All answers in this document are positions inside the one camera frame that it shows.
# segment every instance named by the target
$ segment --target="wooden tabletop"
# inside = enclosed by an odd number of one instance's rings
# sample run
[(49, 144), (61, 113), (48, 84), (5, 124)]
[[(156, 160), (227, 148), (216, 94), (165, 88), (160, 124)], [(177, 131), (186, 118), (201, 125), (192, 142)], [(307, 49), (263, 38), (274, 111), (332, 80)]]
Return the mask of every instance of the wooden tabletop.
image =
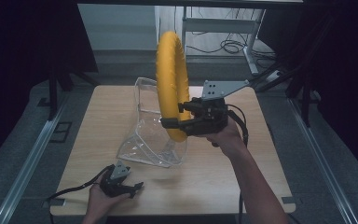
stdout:
[[(200, 97), (202, 87), (190, 87)], [(240, 107), (247, 118), (248, 148), (287, 213), (294, 212), (292, 198), (276, 149), (269, 135), (255, 92), (244, 88), (225, 98)], [(98, 86), (77, 134), (57, 191), (80, 186), (105, 166), (117, 163), (117, 150), (130, 129), (134, 110), (132, 86)], [(162, 168), (133, 161), (125, 185), (145, 182), (131, 200), (118, 204), (111, 216), (236, 214), (240, 189), (231, 164), (221, 150), (202, 138), (188, 137), (187, 154), (178, 166)], [(62, 195), (64, 206), (51, 206), (55, 216), (84, 215), (89, 189)]]

